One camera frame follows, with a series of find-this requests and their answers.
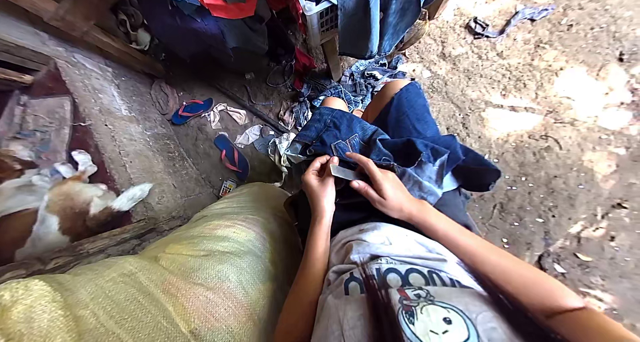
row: white plastic crate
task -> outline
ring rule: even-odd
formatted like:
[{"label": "white plastic crate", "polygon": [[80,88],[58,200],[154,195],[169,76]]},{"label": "white plastic crate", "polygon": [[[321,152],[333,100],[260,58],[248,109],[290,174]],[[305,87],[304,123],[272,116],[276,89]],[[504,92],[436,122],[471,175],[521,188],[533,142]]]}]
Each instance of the white plastic crate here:
[{"label": "white plastic crate", "polygon": [[304,23],[307,27],[307,39],[313,46],[319,46],[338,34],[338,0],[315,2],[298,0],[302,6]]}]

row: gray t-shirt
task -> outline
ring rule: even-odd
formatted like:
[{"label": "gray t-shirt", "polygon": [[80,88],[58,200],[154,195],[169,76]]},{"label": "gray t-shirt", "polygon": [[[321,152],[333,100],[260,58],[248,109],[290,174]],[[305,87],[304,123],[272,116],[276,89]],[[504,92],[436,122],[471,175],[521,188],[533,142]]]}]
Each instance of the gray t-shirt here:
[{"label": "gray t-shirt", "polygon": [[405,340],[520,341],[487,294],[448,249],[388,223],[364,223],[331,241],[329,272],[312,341],[370,341],[367,302],[357,263],[384,279]]}]

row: dark hair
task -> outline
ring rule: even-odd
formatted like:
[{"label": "dark hair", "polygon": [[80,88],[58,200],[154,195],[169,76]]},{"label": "dark hair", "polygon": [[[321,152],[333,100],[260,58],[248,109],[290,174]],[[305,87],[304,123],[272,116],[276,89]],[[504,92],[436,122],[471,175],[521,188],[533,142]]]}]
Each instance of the dark hair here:
[{"label": "dark hair", "polygon": [[[367,265],[359,263],[358,269],[364,283],[373,342],[404,341],[403,330],[391,302],[390,287],[387,281],[380,281],[379,284]],[[480,277],[477,273],[472,273],[472,275],[489,295],[493,306],[500,315],[524,341],[565,341],[564,338],[542,325],[516,300],[507,298],[496,285]]]}]

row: blue flip-flop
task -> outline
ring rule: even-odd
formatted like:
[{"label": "blue flip-flop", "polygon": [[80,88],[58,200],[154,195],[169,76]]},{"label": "blue flip-flop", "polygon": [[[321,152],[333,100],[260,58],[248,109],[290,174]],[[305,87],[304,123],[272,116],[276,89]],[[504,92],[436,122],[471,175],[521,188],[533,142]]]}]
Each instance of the blue flip-flop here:
[{"label": "blue flip-flop", "polygon": [[222,163],[230,170],[235,171],[240,181],[246,181],[247,176],[249,176],[249,161],[238,151],[238,148],[229,140],[229,137],[219,134],[213,140],[213,144],[222,151]]},{"label": "blue flip-flop", "polygon": [[174,124],[185,124],[193,117],[209,112],[212,108],[213,98],[208,98],[204,101],[192,99],[191,101],[182,103],[180,108],[171,116],[171,122]]}]

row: yellow sack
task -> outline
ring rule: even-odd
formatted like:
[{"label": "yellow sack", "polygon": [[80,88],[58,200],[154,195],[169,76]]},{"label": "yellow sack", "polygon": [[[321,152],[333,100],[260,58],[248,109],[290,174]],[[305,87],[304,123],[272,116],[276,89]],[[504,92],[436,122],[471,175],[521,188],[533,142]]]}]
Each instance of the yellow sack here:
[{"label": "yellow sack", "polygon": [[287,192],[253,183],[137,256],[0,286],[0,341],[270,340],[300,264]]}]

